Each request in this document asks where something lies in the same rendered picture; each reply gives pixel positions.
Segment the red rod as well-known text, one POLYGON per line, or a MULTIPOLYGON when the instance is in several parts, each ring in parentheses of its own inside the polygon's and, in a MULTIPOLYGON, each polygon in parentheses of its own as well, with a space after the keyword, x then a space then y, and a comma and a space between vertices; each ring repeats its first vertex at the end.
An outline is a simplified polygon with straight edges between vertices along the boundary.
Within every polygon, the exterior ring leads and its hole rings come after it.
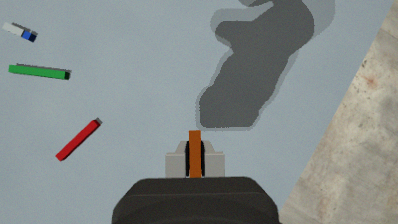
POLYGON ((76 150, 95 130, 100 127, 97 120, 92 120, 80 133, 78 133, 57 155, 59 161, 65 160, 76 150))

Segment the small blue cube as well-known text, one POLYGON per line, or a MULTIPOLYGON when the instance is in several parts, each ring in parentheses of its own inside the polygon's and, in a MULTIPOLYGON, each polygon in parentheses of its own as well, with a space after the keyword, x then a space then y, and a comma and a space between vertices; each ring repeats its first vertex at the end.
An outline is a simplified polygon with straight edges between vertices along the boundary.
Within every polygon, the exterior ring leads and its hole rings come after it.
POLYGON ((29 40, 31 42, 34 42, 35 39, 36 39, 36 36, 31 34, 31 33, 29 33, 29 32, 27 32, 27 31, 25 31, 23 36, 22 36, 22 38, 27 39, 27 40, 29 40))

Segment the green flat bar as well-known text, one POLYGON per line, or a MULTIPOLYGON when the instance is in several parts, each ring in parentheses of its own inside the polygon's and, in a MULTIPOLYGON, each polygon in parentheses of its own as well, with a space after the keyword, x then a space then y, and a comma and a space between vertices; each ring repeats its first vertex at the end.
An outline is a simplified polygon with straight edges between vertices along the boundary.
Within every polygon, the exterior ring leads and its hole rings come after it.
POLYGON ((33 67, 25 67, 25 66, 16 66, 16 65, 9 65, 8 72, 16 73, 16 74, 64 79, 64 80, 69 80, 69 75, 70 75, 70 73, 65 72, 65 71, 57 71, 57 70, 49 70, 49 69, 41 69, 41 68, 33 68, 33 67))

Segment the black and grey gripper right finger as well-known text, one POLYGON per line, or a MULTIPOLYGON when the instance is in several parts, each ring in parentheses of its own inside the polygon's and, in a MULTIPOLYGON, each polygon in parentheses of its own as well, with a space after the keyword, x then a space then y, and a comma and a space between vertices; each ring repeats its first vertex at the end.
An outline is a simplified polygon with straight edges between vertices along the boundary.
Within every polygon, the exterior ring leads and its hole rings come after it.
POLYGON ((205 177, 225 177, 225 154, 215 152, 209 140, 201 140, 201 172, 205 177))

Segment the orange rod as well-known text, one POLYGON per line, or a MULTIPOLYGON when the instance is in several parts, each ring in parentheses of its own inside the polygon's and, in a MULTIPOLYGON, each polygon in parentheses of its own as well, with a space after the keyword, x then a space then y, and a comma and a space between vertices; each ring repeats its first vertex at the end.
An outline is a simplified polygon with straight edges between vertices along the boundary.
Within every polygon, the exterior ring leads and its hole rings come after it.
POLYGON ((201 177, 201 130, 189 130, 190 178, 201 177))

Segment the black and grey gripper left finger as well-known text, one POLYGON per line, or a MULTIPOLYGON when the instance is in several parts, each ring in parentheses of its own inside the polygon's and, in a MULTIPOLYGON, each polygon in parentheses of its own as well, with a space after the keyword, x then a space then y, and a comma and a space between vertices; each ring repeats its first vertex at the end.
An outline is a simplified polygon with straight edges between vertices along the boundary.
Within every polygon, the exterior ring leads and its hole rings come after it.
POLYGON ((189 141, 181 141, 175 152, 168 152, 165 155, 165 170, 166 178, 189 177, 189 141))

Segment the grey rod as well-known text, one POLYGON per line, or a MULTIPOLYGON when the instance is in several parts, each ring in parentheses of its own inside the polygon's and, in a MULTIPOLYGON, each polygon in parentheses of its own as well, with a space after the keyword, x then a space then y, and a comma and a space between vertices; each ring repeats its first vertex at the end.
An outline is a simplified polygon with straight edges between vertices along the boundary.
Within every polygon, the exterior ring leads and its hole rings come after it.
POLYGON ((4 23, 2 29, 7 30, 7 31, 9 31, 9 32, 11 32, 13 34, 16 34, 16 35, 20 36, 20 37, 22 37, 24 32, 25 32, 25 30, 23 30, 21 28, 18 28, 18 27, 14 26, 14 25, 11 25, 11 24, 9 24, 7 22, 4 23))

